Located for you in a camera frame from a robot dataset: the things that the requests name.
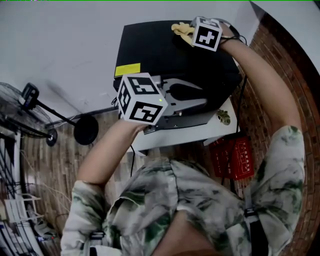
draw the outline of person's right arm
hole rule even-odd
[[[222,24],[223,34],[232,37],[230,29]],[[259,101],[268,115],[273,132],[283,126],[301,130],[299,111],[285,82],[257,53],[238,40],[228,40],[221,48],[241,66],[254,87]]]

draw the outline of yellow label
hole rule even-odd
[[[115,68],[114,76],[118,77],[126,74],[133,74],[133,73],[140,73],[140,63],[117,66]]]

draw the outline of fan stand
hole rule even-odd
[[[96,139],[99,131],[99,125],[98,121],[93,116],[86,114],[82,116],[77,122],[73,122],[68,118],[64,117],[63,115],[59,114],[52,108],[43,104],[39,100],[36,101],[36,104],[39,105],[41,108],[45,109],[46,111],[50,112],[51,114],[55,115],[56,117],[67,122],[68,124],[74,126],[73,136],[76,142],[78,142],[79,144],[89,145]],[[48,132],[50,137],[46,136],[46,143],[50,147],[52,147],[57,142],[58,134],[55,129],[50,129]]]

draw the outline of white cube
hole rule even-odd
[[[117,100],[123,119],[155,125],[168,103],[148,73],[122,76]]]
[[[222,28],[218,20],[197,17],[192,45],[215,52],[219,46],[221,35]]]

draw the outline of white table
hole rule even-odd
[[[138,153],[138,151],[208,139],[207,143],[204,143],[206,145],[214,142],[224,135],[235,133],[237,129],[237,117],[229,98],[223,103],[220,109],[228,111],[231,120],[229,125],[221,123],[218,116],[214,114],[209,122],[203,125],[188,128],[158,130],[149,134],[144,134],[141,131],[136,136],[132,147],[134,151]]]

